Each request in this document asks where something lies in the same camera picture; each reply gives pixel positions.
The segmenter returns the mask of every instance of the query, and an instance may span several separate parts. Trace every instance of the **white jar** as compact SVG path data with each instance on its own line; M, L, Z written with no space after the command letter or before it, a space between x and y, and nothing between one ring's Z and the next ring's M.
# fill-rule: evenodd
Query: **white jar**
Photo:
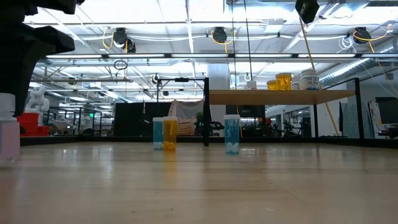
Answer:
M292 90L300 90L300 81L292 82Z
M302 72L300 78L301 90L319 90L319 78L314 69L307 69Z

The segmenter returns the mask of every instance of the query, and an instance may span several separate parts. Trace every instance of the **black metal frame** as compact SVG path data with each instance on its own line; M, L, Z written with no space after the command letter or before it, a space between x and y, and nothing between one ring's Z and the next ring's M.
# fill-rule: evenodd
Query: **black metal frame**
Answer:
M203 138L203 144L205 146L209 146L209 135L210 135L210 89L209 89L209 78L188 78L186 79L189 81L203 81L203 131L202 131L202 138ZM175 82L179 82L178 78L159 78L157 80L157 84L156 84L156 102L159 102L159 91L161 89L159 89L159 83L161 81L166 81L167 83L165 83L163 85L166 86L168 84L168 82L170 81L175 81Z

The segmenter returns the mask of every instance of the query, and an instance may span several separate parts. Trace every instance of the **container lid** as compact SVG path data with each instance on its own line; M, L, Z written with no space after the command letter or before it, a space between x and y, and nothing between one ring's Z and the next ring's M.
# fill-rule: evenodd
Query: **container lid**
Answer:
M169 116L169 117L163 117L163 120L164 121L178 121L178 118Z
M278 74L275 75L276 78L283 77L283 76L290 76L291 77L292 74L289 73L289 72L284 72L284 73L278 73Z
M229 114L229 115L224 115L224 119L241 119L240 115L237 114Z
M267 81L267 84L273 84L273 83L276 83L276 80L269 80L269 81Z
M154 118L154 119L152 119L152 121L153 121L153 122L156 122L156 121L157 121L157 122L160 122L160 121L163 121L163 118Z
M304 76L304 75L317 75L317 71L315 71L314 69L310 68L310 69L303 70L303 71L301 72L301 74L302 74L303 76Z

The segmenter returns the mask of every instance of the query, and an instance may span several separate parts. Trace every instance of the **red object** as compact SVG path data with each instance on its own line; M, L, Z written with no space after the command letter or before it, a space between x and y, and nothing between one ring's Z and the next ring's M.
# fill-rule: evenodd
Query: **red object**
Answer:
M19 124L25 129L25 134L21 136L48 136L49 127L39 127L39 114L23 113L17 117Z

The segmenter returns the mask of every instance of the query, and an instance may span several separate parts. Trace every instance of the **white cap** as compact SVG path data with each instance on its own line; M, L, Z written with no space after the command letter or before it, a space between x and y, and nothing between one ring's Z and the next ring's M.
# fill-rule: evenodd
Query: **white cap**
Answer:
M161 122L163 121L163 118L154 118L152 119L153 122Z
M163 117L164 121L178 121L177 117Z
M229 115L224 115L224 119L241 119L240 115L237 114L229 114Z

